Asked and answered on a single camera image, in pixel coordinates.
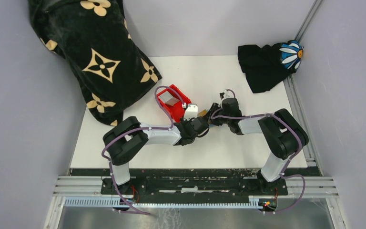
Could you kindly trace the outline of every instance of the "black fabric with flower pattern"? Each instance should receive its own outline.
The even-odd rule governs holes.
[[[161,79],[127,30],[122,0],[28,0],[43,45],[64,58],[92,115],[107,125]]]
[[[263,48],[252,44],[238,47],[238,60],[252,92],[262,93],[295,73],[302,53],[303,47],[296,41]]]

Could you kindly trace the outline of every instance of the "gray wall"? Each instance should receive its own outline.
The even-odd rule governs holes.
[[[366,228],[366,1],[324,1],[294,75],[324,172],[351,228]]]
[[[236,55],[294,39],[314,0],[125,0],[132,39],[149,56]]]
[[[26,0],[0,0],[0,229],[42,228],[84,102],[65,61],[29,25]]]

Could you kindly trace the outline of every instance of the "metal bar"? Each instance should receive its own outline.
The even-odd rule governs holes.
[[[304,110],[302,108],[301,102],[298,97],[298,93],[296,91],[296,87],[294,85],[293,76],[289,75],[287,78],[283,80],[285,91],[287,92],[288,101],[290,102],[290,107],[293,113],[294,118],[299,122],[302,128],[309,134],[309,127],[305,119]],[[314,158],[315,162],[319,168],[319,171],[323,175],[322,166],[319,161],[319,157],[317,155],[317,151],[314,145],[313,139],[309,139],[309,144],[304,146],[303,148],[305,158]]]
[[[306,15],[304,22],[302,22],[301,27],[298,30],[297,35],[295,36],[295,40],[300,42],[308,29],[309,25],[311,24],[312,20],[314,19],[316,12],[320,8],[323,0],[315,0],[315,2],[312,4],[311,9],[309,10],[308,14]]]
[[[44,222],[44,229],[57,229],[60,224],[65,197],[52,197],[49,212]]]
[[[332,222],[335,226],[335,229],[346,229],[346,224],[343,220],[338,201],[339,199],[326,198],[329,213],[332,217]]]

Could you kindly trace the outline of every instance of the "black fabric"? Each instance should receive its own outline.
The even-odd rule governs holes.
[[[117,125],[123,110],[162,78],[131,40],[122,0],[28,2],[34,31],[68,62],[98,121]]]
[[[290,46],[295,52],[300,52],[300,57],[283,64],[283,60],[289,55],[280,50],[282,48],[289,48],[289,45],[295,43],[299,49]],[[287,76],[296,72],[295,66],[300,62],[302,57],[303,47],[296,41],[289,41],[287,43],[277,43],[273,46],[265,45],[260,48],[257,45],[244,45],[238,47],[238,60],[242,72],[246,75],[246,80],[253,93],[262,93],[271,90],[279,82],[284,80]]]

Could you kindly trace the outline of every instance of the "white floor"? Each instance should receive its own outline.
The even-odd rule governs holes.
[[[152,57],[163,79],[157,85],[175,84],[199,110],[220,102],[219,93],[235,91],[243,115],[291,111],[284,84],[271,91],[253,94],[238,64],[237,56]],[[136,116],[140,122],[167,125],[169,119],[158,107],[154,88],[140,101],[125,110],[124,118]],[[79,133],[71,168],[107,168],[101,157],[103,135],[111,126],[97,122],[89,111]],[[187,146],[144,146],[130,162],[130,168],[260,168],[270,150],[262,134],[237,136],[227,126],[213,127],[207,136]],[[306,167],[301,152],[290,167]]]

